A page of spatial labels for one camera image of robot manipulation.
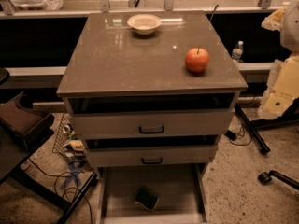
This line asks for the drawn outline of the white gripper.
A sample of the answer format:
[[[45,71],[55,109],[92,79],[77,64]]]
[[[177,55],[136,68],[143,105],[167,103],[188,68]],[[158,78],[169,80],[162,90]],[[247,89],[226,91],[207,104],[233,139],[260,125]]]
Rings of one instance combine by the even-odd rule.
[[[263,93],[258,116],[272,120],[281,117],[299,97],[299,55],[284,62],[275,60],[270,68],[267,89]]]

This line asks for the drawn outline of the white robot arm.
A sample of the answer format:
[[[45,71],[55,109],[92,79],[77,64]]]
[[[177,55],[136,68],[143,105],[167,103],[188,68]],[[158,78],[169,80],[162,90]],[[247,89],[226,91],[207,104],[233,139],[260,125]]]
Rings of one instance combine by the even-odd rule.
[[[258,108],[261,119],[271,120],[281,117],[299,97],[299,0],[271,13],[262,27],[280,31],[281,46],[291,52],[284,61],[273,62]]]

